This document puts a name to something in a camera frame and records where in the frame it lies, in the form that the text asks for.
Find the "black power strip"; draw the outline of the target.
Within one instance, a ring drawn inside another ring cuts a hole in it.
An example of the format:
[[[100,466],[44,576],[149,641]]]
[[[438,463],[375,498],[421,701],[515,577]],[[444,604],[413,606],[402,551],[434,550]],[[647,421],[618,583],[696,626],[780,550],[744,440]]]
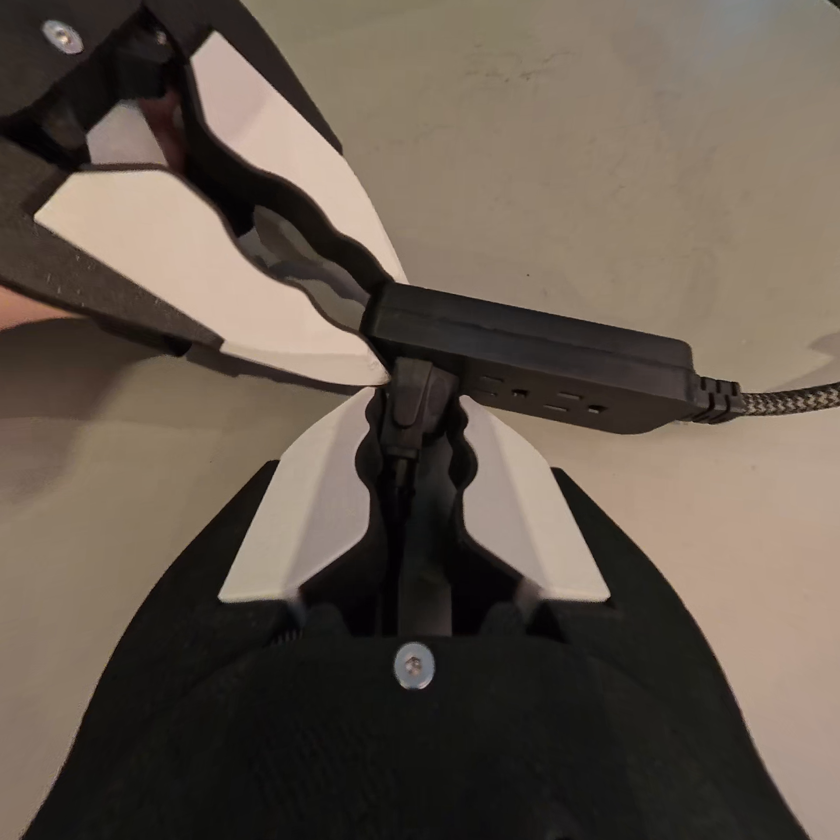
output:
[[[496,410],[633,435],[707,407],[689,345],[646,332],[402,285],[360,330],[389,363],[430,361]]]

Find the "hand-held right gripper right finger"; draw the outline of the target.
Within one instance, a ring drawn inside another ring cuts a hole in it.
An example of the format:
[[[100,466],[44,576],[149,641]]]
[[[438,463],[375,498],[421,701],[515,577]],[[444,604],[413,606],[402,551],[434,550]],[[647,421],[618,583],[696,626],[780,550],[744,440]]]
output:
[[[544,600],[605,603],[611,593],[547,460],[463,395],[476,475],[463,491],[466,533]]]

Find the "person's left hand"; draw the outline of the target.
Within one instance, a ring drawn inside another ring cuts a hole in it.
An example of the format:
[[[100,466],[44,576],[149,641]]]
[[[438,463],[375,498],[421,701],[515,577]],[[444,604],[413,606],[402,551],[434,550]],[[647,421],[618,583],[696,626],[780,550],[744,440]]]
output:
[[[5,287],[1,287],[0,315],[2,332],[28,324],[81,318],[76,313],[59,310]]]

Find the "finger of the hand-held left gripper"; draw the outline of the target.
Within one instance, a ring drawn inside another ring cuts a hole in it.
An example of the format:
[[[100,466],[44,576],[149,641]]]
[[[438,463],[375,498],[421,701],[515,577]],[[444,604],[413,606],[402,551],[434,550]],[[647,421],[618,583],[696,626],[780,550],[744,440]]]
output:
[[[222,354],[333,385],[389,381],[367,342],[257,267],[219,212],[167,170],[72,174],[35,221],[215,333]]]
[[[408,285],[343,153],[215,29],[183,68],[182,114],[196,166],[227,196],[281,221],[263,244],[270,273],[359,303]]]

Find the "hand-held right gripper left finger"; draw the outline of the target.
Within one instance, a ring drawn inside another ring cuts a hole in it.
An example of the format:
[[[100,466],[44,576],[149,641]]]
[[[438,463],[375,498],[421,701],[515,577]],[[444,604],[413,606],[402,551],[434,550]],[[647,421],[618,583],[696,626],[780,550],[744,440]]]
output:
[[[218,598],[355,604],[384,580],[382,393],[366,387],[278,461]]]

